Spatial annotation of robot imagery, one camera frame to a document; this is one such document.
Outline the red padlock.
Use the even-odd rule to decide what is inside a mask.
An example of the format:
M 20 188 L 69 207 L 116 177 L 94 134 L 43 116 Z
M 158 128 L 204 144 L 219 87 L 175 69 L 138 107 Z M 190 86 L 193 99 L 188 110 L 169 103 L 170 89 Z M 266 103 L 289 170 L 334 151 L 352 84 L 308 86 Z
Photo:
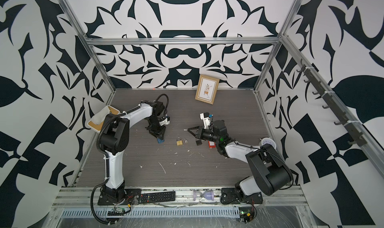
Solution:
M 216 147 L 216 144 L 214 142 L 209 141 L 209 148 L 214 149 Z

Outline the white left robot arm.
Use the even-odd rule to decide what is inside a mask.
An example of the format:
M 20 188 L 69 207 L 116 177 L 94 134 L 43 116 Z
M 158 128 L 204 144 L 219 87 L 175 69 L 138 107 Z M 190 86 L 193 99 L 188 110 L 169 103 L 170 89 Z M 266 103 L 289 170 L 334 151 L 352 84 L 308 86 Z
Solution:
M 103 225 L 114 225 L 118 219 L 102 219 L 94 208 L 94 195 L 100 189 L 100 198 L 111 205 L 120 205 L 129 199 L 125 190 L 123 176 L 123 156 L 130 139 L 130 128 L 142 120 L 148 121 L 146 130 L 155 137 L 158 143 L 164 142 L 166 125 L 170 123 L 167 108 L 169 97 L 161 94 L 154 101 L 142 101 L 136 107 L 122 111 L 117 115 L 109 113 L 105 116 L 98 133 L 96 146 L 105 160 L 105 179 L 96 185 L 91 192 L 91 212 L 96 221 Z

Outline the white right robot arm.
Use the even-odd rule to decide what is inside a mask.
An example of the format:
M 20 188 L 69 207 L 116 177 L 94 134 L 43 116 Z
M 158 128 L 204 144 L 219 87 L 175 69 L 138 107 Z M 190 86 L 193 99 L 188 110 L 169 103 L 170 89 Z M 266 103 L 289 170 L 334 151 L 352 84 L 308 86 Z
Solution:
M 293 185 L 293 174 L 277 152 L 270 138 L 263 138 L 258 146 L 242 144 L 231 138 L 223 120 L 209 125 L 188 128 L 198 143 L 213 142 L 220 155 L 249 165 L 252 176 L 235 184 L 229 192 L 222 192 L 221 203 L 260 204 L 262 195 L 271 196 L 285 185 Z

